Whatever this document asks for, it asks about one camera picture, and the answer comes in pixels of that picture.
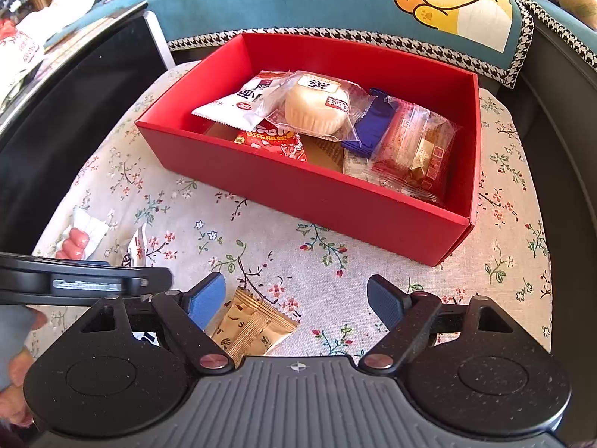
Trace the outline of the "person hand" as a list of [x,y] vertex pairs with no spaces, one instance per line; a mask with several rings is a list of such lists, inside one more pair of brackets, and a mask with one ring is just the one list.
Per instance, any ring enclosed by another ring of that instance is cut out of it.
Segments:
[[31,331],[47,322],[40,311],[23,305],[1,305],[1,419],[27,428],[32,415],[23,394],[23,382],[33,358],[24,343]]

